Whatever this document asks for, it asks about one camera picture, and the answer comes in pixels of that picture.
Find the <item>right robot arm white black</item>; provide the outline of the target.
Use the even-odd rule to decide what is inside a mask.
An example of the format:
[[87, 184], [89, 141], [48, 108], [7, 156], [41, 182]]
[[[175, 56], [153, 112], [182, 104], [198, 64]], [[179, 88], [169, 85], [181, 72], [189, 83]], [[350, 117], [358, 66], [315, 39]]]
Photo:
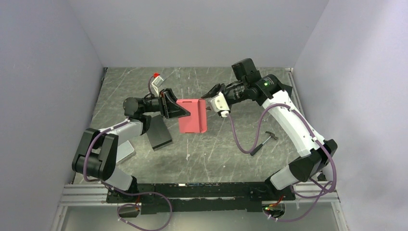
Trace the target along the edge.
[[269, 177], [265, 186], [266, 196], [271, 200], [278, 199], [286, 187], [308, 181], [327, 165], [330, 165], [333, 171], [333, 182], [327, 189], [332, 192], [337, 183], [333, 155], [338, 145], [333, 139], [325, 139], [307, 122], [291, 100], [293, 88], [283, 84], [275, 75], [263, 77], [251, 58], [233, 64], [232, 70], [236, 81], [228, 85], [216, 84], [202, 96], [203, 99], [209, 99], [210, 109], [220, 117], [232, 120], [230, 113], [234, 104], [245, 100], [256, 102], [264, 109], [257, 129], [260, 129], [266, 114], [272, 115], [286, 132], [299, 155]]

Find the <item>red cardboard paper box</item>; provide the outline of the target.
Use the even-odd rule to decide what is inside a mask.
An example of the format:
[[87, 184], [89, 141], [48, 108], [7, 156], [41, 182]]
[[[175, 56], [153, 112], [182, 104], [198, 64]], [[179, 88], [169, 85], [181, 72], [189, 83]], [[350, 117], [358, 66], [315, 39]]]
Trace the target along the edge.
[[206, 101], [204, 99], [179, 99], [177, 104], [190, 112], [189, 116], [178, 119], [180, 133], [207, 132]]

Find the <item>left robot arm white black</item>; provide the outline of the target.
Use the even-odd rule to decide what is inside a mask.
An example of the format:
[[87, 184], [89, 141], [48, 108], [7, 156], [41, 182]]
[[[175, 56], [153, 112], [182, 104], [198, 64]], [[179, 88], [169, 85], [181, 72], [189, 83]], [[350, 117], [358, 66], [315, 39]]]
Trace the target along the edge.
[[172, 119], [190, 116], [190, 112], [177, 104], [171, 88], [158, 96], [128, 97], [123, 101], [125, 120], [104, 129], [86, 129], [81, 137], [71, 168], [82, 174], [86, 182], [101, 182], [119, 191], [126, 202], [138, 196], [137, 179], [116, 166], [117, 149], [129, 139], [145, 134], [151, 124], [150, 113]]

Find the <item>black box near left arm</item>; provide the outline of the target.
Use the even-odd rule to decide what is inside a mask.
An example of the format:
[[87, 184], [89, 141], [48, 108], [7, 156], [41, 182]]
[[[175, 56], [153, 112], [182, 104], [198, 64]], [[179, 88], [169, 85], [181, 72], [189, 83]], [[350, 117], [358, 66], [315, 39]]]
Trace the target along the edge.
[[152, 117], [146, 134], [153, 151], [162, 149], [172, 143], [171, 134], [161, 115]]

